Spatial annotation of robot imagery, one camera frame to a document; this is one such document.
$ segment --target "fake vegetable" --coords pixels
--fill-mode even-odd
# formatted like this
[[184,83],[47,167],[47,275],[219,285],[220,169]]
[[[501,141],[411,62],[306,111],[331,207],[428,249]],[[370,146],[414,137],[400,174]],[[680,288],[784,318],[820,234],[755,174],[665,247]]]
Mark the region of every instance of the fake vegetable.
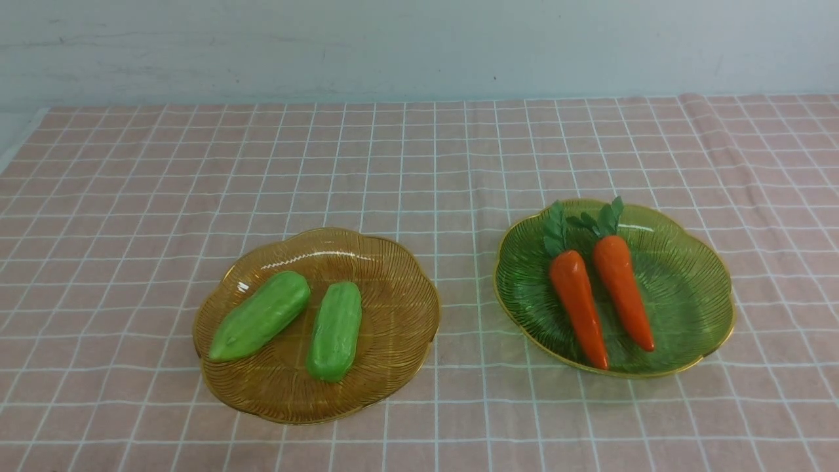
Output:
[[326,289],[315,318],[306,369],[312,377],[339,382],[356,358],[362,323],[362,294],[352,282],[338,282]]
[[227,362],[255,354],[305,310],[310,295],[302,275],[290,270],[273,275],[227,314],[213,337],[209,360]]
[[580,253],[567,248],[564,214],[562,203],[555,202],[545,219],[545,249],[552,259],[550,282],[568,312],[583,354],[594,367],[608,370],[606,345],[603,343],[600,318],[594,306],[586,264]]
[[652,352],[655,350],[655,341],[644,309],[644,301],[635,281],[632,253],[626,240],[618,235],[618,222],[622,212],[623,200],[616,197],[611,204],[603,206],[597,220],[590,214],[583,213],[580,218],[568,217],[568,223],[588,229],[599,238],[593,254],[597,274],[606,286],[629,337],[641,349]]

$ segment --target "carrot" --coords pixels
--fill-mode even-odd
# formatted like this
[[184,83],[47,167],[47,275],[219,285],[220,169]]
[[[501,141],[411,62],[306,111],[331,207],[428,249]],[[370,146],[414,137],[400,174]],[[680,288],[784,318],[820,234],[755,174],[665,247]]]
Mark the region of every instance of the carrot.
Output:
[[615,304],[618,318],[629,337],[647,352],[655,350],[653,331],[649,326],[647,311],[632,264],[632,253],[627,242],[618,235],[618,222],[623,212],[623,200],[616,197],[606,204],[595,220],[588,213],[580,218],[568,217],[568,223],[585,228],[598,237],[594,245],[594,266]]
[[568,312],[583,354],[598,369],[608,370],[606,344],[603,342],[600,318],[594,307],[586,263],[580,253],[568,249],[564,214],[562,204],[555,202],[545,219],[545,249],[552,258],[548,270],[550,282]]

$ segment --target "toy cucumber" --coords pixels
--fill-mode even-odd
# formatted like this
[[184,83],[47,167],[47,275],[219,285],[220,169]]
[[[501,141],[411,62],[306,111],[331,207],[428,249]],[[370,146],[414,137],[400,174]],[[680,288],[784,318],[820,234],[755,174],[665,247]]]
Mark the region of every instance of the toy cucumber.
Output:
[[209,359],[227,362],[256,353],[305,310],[310,295],[302,275],[290,270],[273,275],[227,314],[212,340]]
[[352,282],[338,282],[326,289],[315,318],[306,369],[312,377],[338,382],[356,357],[362,324],[362,294]]

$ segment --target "green carrot top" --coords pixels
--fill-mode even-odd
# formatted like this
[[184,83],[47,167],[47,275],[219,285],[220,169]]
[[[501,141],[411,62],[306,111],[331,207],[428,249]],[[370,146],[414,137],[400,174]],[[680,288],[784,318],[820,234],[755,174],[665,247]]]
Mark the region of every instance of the green carrot top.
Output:
[[620,196],[615,197],[612,203],[603,205],[600,213],[597,215],[597,220],[587,212],[583,212],[580,217],[568,217],[568,223],[577,228],[588,229],[598,239],[606,238],[613,234],[618,234],[618,223],[620,222],[621,213],[623,213],[623,199]]
[[542,239],[545,242],[545,250],[553,259],[568,249],[565,236],[568,228],[565,225],[565,208],[562,206],[562,202],[557,200],[548,208],[548,217],[545,218],[543,227],[545,235]]

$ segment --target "glass plate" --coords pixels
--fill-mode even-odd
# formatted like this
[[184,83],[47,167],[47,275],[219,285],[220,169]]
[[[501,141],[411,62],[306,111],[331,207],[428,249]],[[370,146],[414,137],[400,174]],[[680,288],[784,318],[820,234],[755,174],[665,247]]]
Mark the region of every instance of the glass plate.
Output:
[[[597,217],[606,204],[564,201],[566,216]],[[504,311],[524,333],[557,359],[577,368],[627,378],[658,377],[690,368],[731,336],[736,319],[731,276],[720,257],[661,212],[626,205],[619,234],[633,253],[635,279],[655,337],[646,353],[623,330],[597,272],[591,266],[591,232],[569,228],[569,245],[586,259],[603,326],[609,370],[589,365],[548,278],[550,258],[542,242],[547,208],[513,225],[498,251],[493,283]]]
[[[309,282],[309,306],[255,355],[206,359],[221,320],[271,275],[294,270]],[[362,293],[355,362],[340,383],[309,376],[306,353],[326,288],[353,281]],[[219,400],[273,422],[327,422],[392,395],[422,367],[440,326],[440,298],[414,256],[389,239],[320,228],[245,254],[195,316],[201,373]]]

